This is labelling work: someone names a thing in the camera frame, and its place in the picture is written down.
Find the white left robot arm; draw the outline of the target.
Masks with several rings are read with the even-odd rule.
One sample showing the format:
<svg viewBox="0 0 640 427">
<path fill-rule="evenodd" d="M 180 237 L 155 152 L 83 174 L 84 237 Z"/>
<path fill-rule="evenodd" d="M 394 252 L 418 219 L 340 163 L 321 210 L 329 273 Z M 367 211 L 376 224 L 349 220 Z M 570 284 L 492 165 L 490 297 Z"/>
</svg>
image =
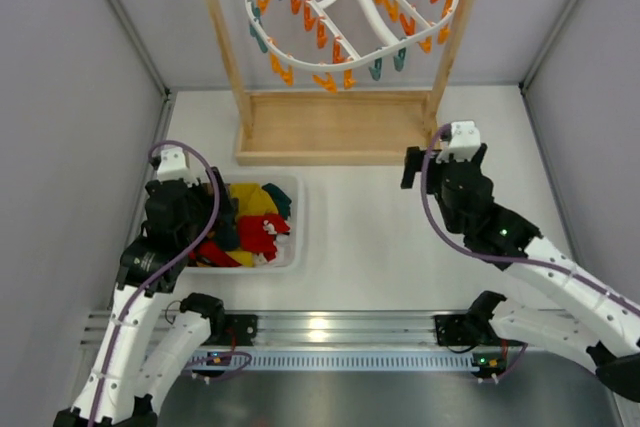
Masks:
<svg viewBox="0 0 640 427">
<path fill-rule="evenodd" d="M 168 334 L 149 343 L 189 255 L 228 202 L 217 169 L 191 146 L 161 141 L 148 153 L 156 173 L 145 186 L 146 218 L 122 252 L 108 324 L 94 364 L 56 426 L 155 426 L 195 351 L 225 330 L 222 300 L 191 293 Z"/>
</svg>

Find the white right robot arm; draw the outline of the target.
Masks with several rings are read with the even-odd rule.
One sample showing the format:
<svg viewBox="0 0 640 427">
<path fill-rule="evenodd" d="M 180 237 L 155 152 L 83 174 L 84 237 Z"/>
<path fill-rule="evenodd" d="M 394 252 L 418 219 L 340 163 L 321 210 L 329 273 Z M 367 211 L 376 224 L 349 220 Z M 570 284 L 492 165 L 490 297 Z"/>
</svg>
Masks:
<svg viewBox="0 0 640 427">
<path fill-rule="evenodd" d="M 564 316 L 545 314 L 485 291 L 467 311 L 479 338 L 514 340 L 570 360 L 609 390 L 639 400 L 639 305 L 561 252 L 541 230 L 498 204 L 483 175 L 485 144 L 459 158 L 429 148 L 420 162 L 420 190 L 436 234 L 458 253 L 493 265 L 543 294 Z M 435 202 L 444 222 L 429 206 Z"/>
</svg>

